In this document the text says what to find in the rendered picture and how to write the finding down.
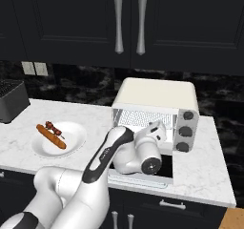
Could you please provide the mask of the beige wall outlet plate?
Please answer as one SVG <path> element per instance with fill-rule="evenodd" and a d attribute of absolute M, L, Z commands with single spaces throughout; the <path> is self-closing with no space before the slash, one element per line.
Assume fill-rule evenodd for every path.
<path fill-rule="evenodd" d="M 35 70 L 32 62 L 22 61 L 21 64 L 22 64 L 24 74 L 35 75 Z"/>
<path fill-rule="evenodd" d="M 35 62 L 34 68 L 36 70 L 36 74 L 39 76 L 48 76 L 47 65 L 41 62 Z"/>

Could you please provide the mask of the white toaster oven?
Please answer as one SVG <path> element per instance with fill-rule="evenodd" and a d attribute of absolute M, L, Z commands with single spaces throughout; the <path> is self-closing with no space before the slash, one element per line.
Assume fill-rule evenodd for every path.
<path fill-rule="evenodd" d="M 160 79 L 147 79 L 127 77 L 112 103 L 112 126 L 119 124 L 114 122 L 114 116 L 118 110 L 142 111 L 151 113 L 168 114 L 173 117 L 173 127 L 167 129 L 167 140 L 160 143 L 163 154 L 168 149 L 176 150 L 176 144 L 186 142 L 193 148 L 196 134 L 199 110 L 196 99 L 195 87 L 191 82 L 172 81 Z M 193 112 L 193 119 L 185 120 L 183 114 Z M 122 125 L 130 128 L 135 133 L 147 127 Z M 188 126 L 193 130 L 191 137 L 181 136 L 178 130 Z"/>

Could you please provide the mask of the dark grey toaster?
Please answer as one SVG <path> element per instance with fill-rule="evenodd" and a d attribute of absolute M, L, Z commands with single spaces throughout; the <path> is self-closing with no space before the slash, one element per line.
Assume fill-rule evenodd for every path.
<path fill-rule="evenodd" d="M 11 123 L 30 104 L 23 80 L 0 79 L 0 123 Z"/>

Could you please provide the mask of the brown baguette bread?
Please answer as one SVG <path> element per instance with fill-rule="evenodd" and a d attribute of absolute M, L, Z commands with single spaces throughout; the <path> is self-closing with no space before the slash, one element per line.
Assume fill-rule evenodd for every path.
<path fill-rule="evenodd" d="M 64 141 L 60 139 L 60 136 L 62 134 L 61 131 L 56 130 L 55 132 L 52 132 L 51 130 L 53 127 L 50 125 L 48 127 L 44 127 L 41 124 L 36 125 L 36 129 L 38 132 L 43 135 L 46 139 L 48 139 L 51 143 L 53 143 L 55 146 L 57 146 L 59 149 L 65 150 L 67 145 Z"/>

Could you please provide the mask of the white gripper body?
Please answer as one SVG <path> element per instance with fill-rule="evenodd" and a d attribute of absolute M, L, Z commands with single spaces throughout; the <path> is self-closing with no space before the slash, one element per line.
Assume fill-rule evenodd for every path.
<path fill-rule="evenodd" d="M 158 121 L 157 127 L 158 127 L 157 135 L 158 135 L 159 139 L 162 141 L 166 141 L 167 140 L 167 129 L 162 120 Z"/>

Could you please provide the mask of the black upper cupboard door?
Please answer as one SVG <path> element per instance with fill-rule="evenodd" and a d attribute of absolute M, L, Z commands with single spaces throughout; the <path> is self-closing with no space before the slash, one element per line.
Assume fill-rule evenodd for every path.
<path fill-rule="evenodd" d="M 131 0 L 123 0 L 124 51 L 115 52 L 113 0 L 12 0 L 27 58 L 33 62 L 128 68 Z"/>
<path fill-rule="evenodd" d="M 0 0 L 0 59 L 27 59 L 12 0 Z"/>
<path fill-rule="evenodd" d="M 132 0 L 132 68 L 244 76 L 244 0 L 147 0 L 142 55 L 138 14 Z"/>

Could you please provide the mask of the red kebab skewer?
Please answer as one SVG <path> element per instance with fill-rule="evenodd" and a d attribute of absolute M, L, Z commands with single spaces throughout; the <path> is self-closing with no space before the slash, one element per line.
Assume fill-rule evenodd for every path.
<path fill-rule="evenodd" d="M 64 138 L 63 136 L 62 136 L 62 132 L 59 130 L 59 129 L 57 129 L 50 121 L 47 121 L 46 123 L 45 123 L 45 127 L 48 129 L 48 130 L 52 130 L 53 131 L 53 133 L 55 134 L 55 135 L 57 135 L 57 136 L 61 136 L 62 138 Z"/>

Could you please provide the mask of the black drawer front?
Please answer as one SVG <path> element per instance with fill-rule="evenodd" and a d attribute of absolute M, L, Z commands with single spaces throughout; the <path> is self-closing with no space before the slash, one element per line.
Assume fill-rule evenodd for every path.
<path fill-rule="evenodd" d="M 160 206 L 159 202 L 186 205 L 185 210 Z M 124 214 L 134 215 L 132 229 L 218 229 L 227 208 L 136 192 L 124 193 Z"/>
<path fill-rule="evenodd" d="M 0 169 L 0 226 L 11 216 L 22 212 L 36 194 L 34 175 Z"/>

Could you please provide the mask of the white round plate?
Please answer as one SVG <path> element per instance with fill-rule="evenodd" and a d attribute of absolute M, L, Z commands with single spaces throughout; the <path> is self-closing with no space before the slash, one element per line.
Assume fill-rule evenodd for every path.
<path fill-rule="evenodd" d="M 45 158 L 69 156 L 85 144 L 87 132 L 82 125 L 75 122 L 62 121 L 55 122 L 54 127 L 61 132 L 58 138 L 66 144 L 66 148 L 59 148 L 40 132 L 37 132 L 31 142 L 32 150 L 37 155 Z"/>

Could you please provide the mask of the toaster oven glass door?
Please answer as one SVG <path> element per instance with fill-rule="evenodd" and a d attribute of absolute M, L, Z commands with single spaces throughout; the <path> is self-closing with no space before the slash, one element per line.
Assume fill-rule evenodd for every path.
<path fill-rule="evenodd" d="M 113 164 L 110 166 L 109 175 L 118 176 L 118 177 L 126 177 L 126 178 L 137 178 L 148 181 L 173 184 L 173 157 L 162 155 L 162 166 L 159 171 L 154 175 L 145 175 L 145 174 L 132 174 L 132 175 L 122 175 L 119 174 L 113 167 Z"/>

